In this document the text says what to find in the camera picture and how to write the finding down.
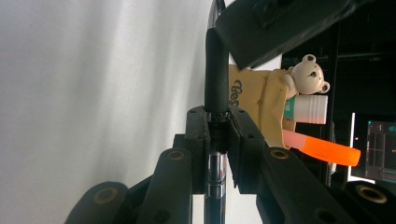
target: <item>orange toothbrush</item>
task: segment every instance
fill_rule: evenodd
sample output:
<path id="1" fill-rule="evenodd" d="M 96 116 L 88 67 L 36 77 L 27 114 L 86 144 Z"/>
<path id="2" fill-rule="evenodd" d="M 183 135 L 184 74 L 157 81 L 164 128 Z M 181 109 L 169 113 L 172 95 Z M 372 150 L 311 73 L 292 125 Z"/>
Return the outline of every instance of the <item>orange toothbrush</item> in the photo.
<path id="1" fill-rule="evenodd" d="M 283 130 L 283 142 L 286 146 L 297 148 L 306 155 L 340 165 L 356 166 L 361 156 L 361 152 L 356 148 L 341 146 L 287 130 Z"/>

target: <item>teddy bear figurine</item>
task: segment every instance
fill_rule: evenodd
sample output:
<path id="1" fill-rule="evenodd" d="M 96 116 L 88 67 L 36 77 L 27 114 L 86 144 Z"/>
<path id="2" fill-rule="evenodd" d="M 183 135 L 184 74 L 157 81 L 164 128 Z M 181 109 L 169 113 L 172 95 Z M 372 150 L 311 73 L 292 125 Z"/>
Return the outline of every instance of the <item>teddy bear figurine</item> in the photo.
<path id="1" fill-rule="evenodd" d="M 317 58 L 312 54 L 303 57 L 303 61 L 289 68 L 284 81 L 289 87 L 286 99 L 300 94 L 326 93 L 330 89 L 329 82 L 324 80 L 323 71 L 316 63 Z"/>

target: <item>metal screw head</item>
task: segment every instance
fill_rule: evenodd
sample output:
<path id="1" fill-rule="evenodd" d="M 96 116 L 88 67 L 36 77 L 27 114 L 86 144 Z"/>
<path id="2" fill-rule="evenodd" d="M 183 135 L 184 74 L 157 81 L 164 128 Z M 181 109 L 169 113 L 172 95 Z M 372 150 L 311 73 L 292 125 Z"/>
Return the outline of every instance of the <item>metal screw head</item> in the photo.
<path id="1" fill-rule="evenodd" d="M 184 158 L 184 154 L 181 151 L 173 151 L 173 152 L 168 154 L 168 158 L 171 161 L 179 161 L 179 160 L 182 160 Z"/>
<path id="2" fill-rule="evenodd" d="M 95 195 L 93 195 L 93 201 L 95 203 L 111 203 L 116 199 L 119 192 L 115 188 L 104 188 L 98 190 Z"/>
<path id="3" fill-rule="evenodd" d="M 280 160 L 285 160 L 289 157 L 289 155 L 286 154 L 286 152 L 281 151 L 279 149 L 272 149 L 270 153 L 271 153 L 271 156 L 273 156 L 277 159 L 280 159 Z"/>
<path id="4" fill-rule="evenodd" d="M 388 200 L 383 192 L 370 186 L 357 185 L 356 191 L 362 198 L 372 203 L 385 203 Z"/>

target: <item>teal label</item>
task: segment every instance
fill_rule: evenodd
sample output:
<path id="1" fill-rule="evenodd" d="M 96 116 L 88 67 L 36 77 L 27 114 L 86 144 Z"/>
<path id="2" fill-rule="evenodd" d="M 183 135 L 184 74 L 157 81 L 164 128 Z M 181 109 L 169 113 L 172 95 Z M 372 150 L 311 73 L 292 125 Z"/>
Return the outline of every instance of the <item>teal label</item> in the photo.
<path id="1" fill-rule="evenodd" d="M 285 103 L 285 110 L 283 111 L 283 118 L 284 119 L 294 119 L 294 101 L 296 97 L 293 96 L 289 100 L 286 101 Z"/>
<path id="2" fill-rule="evenodd" d="M 389 131 L 391 133 L 396 133 L 396 126 L 394 126 L 394 125 L 389 126 Z"/>

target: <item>white wall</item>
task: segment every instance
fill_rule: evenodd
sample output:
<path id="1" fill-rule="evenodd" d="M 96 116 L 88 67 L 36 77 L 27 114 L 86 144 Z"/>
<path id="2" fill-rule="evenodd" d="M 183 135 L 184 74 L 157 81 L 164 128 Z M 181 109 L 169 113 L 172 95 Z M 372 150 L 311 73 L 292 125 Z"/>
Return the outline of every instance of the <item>white wall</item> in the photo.
<path id="1" fill-rule="evenodd" d="M 0 0 L 0 223 L 64 223 L 90 187 L 152 174 L 203 103 L 210 5 Z M 228 195 L 227 223 L 260 223 Z"/>

